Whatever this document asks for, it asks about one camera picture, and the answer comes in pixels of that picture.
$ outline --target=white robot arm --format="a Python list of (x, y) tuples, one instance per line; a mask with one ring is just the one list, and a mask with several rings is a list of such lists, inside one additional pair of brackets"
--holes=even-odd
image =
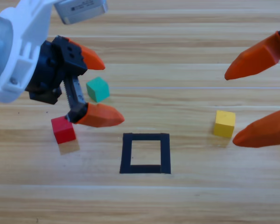
[(107, 12), (106, 0), (21, 0), (0, 13), (0, 102), (16, 100), (35, 71), (48, 37), (52, 7), (64, 24)]
[(103, 70), (98, 55), (72, 40), (47, 41), (52, 7), (69, 25), (107, 12), (106, 0), (21, 0), (0, 13), (0, 102), (11, 103), (24, 91), (32, 100), (54, 105), (64, 82), (70, 112), (66, 119), (92, 127), (116, 126), (124, 117), (115, 108), (84, 100), (78, 76)]

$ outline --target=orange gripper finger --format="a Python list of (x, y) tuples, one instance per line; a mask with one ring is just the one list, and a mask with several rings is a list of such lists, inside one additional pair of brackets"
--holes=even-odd
[(277, 64), (280, 60), (280, 35), (278, 32), (242, 52), (231, 63), (225, 79), (256, 75)]
[(104, 104), (90, 104), (86, 115), (76, 124), (92, 127), (111, 127), (121, 124), (125, 118), (114, 107)]
[(68, 38), (68, 40), (70, 43), (73, 43), (82, 49), (82, 56), (88, 69), (104, 70), (106, 68), (103, 60), (100, 59), (100, 57), (97, 55), (97, 53), (95, 53), (94, 50), (91, 50), (81, 44), (78, 44), (72, 41), (70, 38)]
[(235, 136), (233, 143), (254, 148), (280, 145), (280, 111), (248, 125)]

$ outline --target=wood grain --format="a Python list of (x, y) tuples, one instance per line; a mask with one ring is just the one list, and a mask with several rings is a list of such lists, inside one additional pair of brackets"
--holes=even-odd
[[(0, 11), (16, 0), (0, 0)], [(105, 104), (126, 121), (75, 125), (57, 145), (51, 119), (69, 111), (23, 95), (0, 103), (0, 224), (280, 224), (280, 146), (239, 148), (212, 135), (216, 110), (234, 135), (280, 110), (280, 64), (225, 81), (237, 55), (280, 29), (280, 0), (109, 0), (108, 14), (65, 26), (53, 10), (48, 40), (94, 50), (110, 85)], [(121, 175), (123, 133), (170, 133), (171, 175)], [(132, 164), (160, 162), (158, 143), (133, 145)]]

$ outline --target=wooden cube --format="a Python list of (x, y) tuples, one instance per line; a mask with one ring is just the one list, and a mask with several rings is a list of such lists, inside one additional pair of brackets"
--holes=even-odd
[(88, 95), (95, 102), (99, 103), (110, 96), (108, 83), (97, 77), (86, 84)]
[(70, 123), (64, 116), (54, 118), (51, 120), (51, 122), (53, 126), (53, 132), (58, 144), (73, 141), (76, 139), (73, 124)]
[(235, 113), (227, 111), (217, 111), (214, 126), (214, 135), (231, 138), (235, 126)]

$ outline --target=black square frame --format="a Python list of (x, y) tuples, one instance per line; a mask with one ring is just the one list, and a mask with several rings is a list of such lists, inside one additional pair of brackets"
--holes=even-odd
[[(160, 165), (131, 165), (132, 141), (161, 141)], [(167, 133), (124, 133), (121, 174), (171, 174), (170, 136)]]

